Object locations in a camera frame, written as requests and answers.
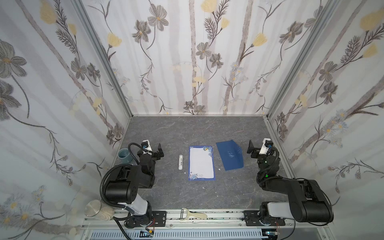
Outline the white letter paper blue border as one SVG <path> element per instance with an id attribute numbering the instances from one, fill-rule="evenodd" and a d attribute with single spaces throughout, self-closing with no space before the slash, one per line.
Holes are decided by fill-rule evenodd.
<path id="1" fill-rule="evenodd" d="M 189 181 L 214 181 L 214 149 L 212 146 L 189 148 Z"/>

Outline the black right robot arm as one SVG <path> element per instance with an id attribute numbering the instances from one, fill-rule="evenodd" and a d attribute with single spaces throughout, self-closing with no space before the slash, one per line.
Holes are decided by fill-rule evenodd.
<path id="1" fill-rule="evenodd" d="M 286 202 L 263 202 L 259 208 L 259 222 L 268 226 L 279 220 L 294 220 L 322 227 L 334 220 L 331 201 L 315 180 L 286 178 L 278 175 L 280 152 L 271 139 L 265 138 L 260 148 L 249 141 L 247 153 L 257 160 L 259 171 L 256 182 L 267 192 L 286 195 Z"/>

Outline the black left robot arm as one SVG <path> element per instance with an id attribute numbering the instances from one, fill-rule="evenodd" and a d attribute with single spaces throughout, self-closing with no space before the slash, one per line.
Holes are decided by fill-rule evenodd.
<path id="1" fill-rule="evenodd" d="M 130 143 L 119 151 L 121 164 L 112 167 L 104 175 L 100 185 L 102 201 L 110 207 L 128 211 L 124 218 L 114 217 L 118 225 L 126 228 L 153 227 L 155 216 L 151 204 L 138 193 L 139 189 L 151 189 L 155 182 L 156 161 L 164 157 L 162 146 L 152 151 L 148 140 L 141 144 Z"/>

